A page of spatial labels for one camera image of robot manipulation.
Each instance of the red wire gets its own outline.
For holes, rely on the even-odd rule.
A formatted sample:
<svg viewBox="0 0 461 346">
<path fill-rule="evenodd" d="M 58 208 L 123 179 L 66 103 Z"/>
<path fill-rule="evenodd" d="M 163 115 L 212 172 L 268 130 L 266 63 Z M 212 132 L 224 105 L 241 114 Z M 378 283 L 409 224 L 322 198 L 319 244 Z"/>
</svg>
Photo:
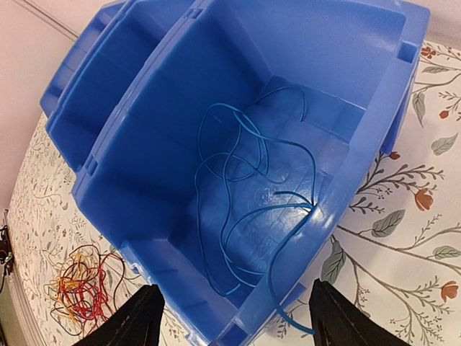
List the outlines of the red wire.
<svg viewBox="0 0 461 346">
<path fill-rule="evenodd" d="M 81 260 L 82 255 L 84 257 L 93 257 L 97 266 L 87 266 L 88 263 Z M 69 258 L 72 259 L 72 263 L 67 260 L 63 264 L 63 266 L 66 265 L 66 268 L 62 271 L 63 274 L 58 280 L 58 292 L 55 293 L 58 301 L 55 301 L 52 312 L 59 313 L 58 316 L 72 317 L 78 324 L 79 334 L 86 335 L 88 323 L 91 323 L 91 328 L 88 331 L 88 334 L 90 334 L 99 326 L 100 322 L 106 322 L 109 316 L 117 310 L 115 298 L 117 290 L 125 278 L 125 263 L 121 256 L 117 254 L 101 255 L 94 245 L 78 247 L 69 254 Z M 118 284 L 115 286 L 112 302 L 107 293 L 105 282 L 107 271 L 104 268 L 109 258 L 120 261 L 122 264 L 122 274 Z M 60 306 L 61 302 L 66 308 L 66 312 Z"/>
</svg>

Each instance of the blue plastic bin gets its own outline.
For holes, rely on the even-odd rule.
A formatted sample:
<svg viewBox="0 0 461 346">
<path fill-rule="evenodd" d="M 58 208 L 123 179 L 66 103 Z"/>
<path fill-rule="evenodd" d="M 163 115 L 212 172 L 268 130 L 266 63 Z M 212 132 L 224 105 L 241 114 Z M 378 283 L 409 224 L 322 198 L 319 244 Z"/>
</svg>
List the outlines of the blue plastic bin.
<svg viewBox="0 0 461 346">
<path fill-rule="evenodd" d="M 149 55 L 192 2 L 117 1 L 104 6 L 83 31 L 41 100 L 47 131 L 74 171 Z"/>
<path fill-rule="evenodd" d="M 272 179 L 230 186 L 230 219 L 279 203 L 274 191 L 309 195 L 317 208 L 274 264 L 274 289 L 285 304 L 334 231 L 383 144 L 390 150 L 406 111 L 429 11 L 388 0 L 199 0 L 173 26 L 114 109 L 73 190 L 86 217 L 152 283 L 190 331 L 196 345 L 244 345 L 274 315 L 267 282 L 218 295 L 205 278 L 195 222 L 194 173 L 201 159 L 197 131 L 208 107 L 239 109 L 265 92 L 247 114 L 267 136 L 309 148 L 271 146 Z M 202 146 L 228 151 L 236 135 L 229 112 L 205 122 Z M 242 138 L 248 155 L 254 140 Z M 245 167 L 235 164 L 239 174 Z M 219 180 L 200 175 L 204 247 L 217 285 L 236 279 L 225 266 L 218 229 L 227 210 Z M 266 270 L 275 247 L 299 223 L 298 210 L 264 214 L 229 241 L 233 258 Z"/>
</svg>

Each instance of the plastic container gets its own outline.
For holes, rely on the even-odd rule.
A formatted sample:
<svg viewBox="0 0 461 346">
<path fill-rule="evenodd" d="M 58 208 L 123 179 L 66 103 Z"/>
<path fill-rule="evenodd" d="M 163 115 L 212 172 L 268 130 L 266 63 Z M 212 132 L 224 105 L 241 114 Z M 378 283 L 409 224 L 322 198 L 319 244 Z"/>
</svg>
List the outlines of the plastic container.
<svg viewBox="0 0 461 346">
<path fill-rule="evenodd" d="M 117 1 L 83 31 L 41 100 L 47 131 L 74 171 L 146 59 L 192 2 Z"/>
<path fill-rule="evenodd" d="M 197 131 L 207 108 L 249 108 L 267 136 L 309 148 L 271 147 L 274 185 L 255 178 L 232 184 L 231 220 L 278 203 L 273 192 L 309 195 L 317 208 L 274 264 L 274 289 L 286 304 L 333 233 L 375 155 L 391 150 L 406 111 L 429 11 L 388 0 L 196 1 L 161 41 L 114 109 L 78 173 L 74 197 L 86 217 L 152 283 L 190 330 L 195 345 L 244 345 L 274 315 L 268 285 L 219 296 L 204 275 L 195 221 Z M 203 147 L 227 151 L 236 137 L 231 115 L 217 109 L 205 123 Z M 254 140 L 243 138 L 249 151 Z M 233 167 L 238 172 L 239 166 Z M 235 285 L 219 249 L 224 191 L 201 174 L 202 233 L 210 274 L 223 290 Z M 300 220 L 296 210 L 262 216 L 229 241 L 233 258 L 266 270 L 277 244 Z"/>
</svg>

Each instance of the tangled wire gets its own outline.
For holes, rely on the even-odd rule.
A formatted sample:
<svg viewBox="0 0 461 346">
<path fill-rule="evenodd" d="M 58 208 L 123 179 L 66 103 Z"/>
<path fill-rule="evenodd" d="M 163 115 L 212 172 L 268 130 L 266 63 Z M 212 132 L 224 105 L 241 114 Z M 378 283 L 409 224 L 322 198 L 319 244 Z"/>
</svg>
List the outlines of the tangled wire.
<svg viewBox="0 0 461 346">
<path fill-rule="evenodd" d="M 106 283 L 109 258 L 122 266 L 112 298 Z M 91 334 L 117 310 L 115 296 L 124 277 L 125 263 L 120 255 L 101 254 L 94 245 L 78 247 L 65 259 L 58 277 L 47 285 L 54 301 L 51 317 L 72 336 Z"/>
</svg>

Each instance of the floral tablecloth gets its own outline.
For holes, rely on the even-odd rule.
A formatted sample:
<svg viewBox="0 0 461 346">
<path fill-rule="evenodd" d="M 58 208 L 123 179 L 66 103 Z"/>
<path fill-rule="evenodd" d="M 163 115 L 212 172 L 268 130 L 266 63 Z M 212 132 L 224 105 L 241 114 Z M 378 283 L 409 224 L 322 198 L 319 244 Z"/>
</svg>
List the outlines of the floral tablecloth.
<svg viewBox="0 0 461 346">
<path fill-rule="evenodd" d="M 425 43 L 395 151 L 376 158 L 336 233 L 308 268 L 308 293 L 288 310 L 297 321 L 310 324 L 306 302 L 313 280 L 321 277 L 409 344 L 461 345 L 460 77 L 458 50 Z M 46 344 L 72 345 L 143 279 L 79 213 L 71 196 L 75 176 L 47 137 L 45 121 L 43 116 L 22 165 L 9 225 L 17 269 Z M 77 275 L 75 263 L 83 260 L 103 272 L 88 278 L 88 285 L 102 285 L 102 306 L 99 312 L 93 306 L 85 324 L 75 318 L 82 311 L 72 316 L 66 310 L 71 298 L 57 285 L 63 275 Z M 186 345 L 186 334 L 166 310 L 162 345 Z M 254 344 L 313 341 L 280 320 Z"/>
</svg>

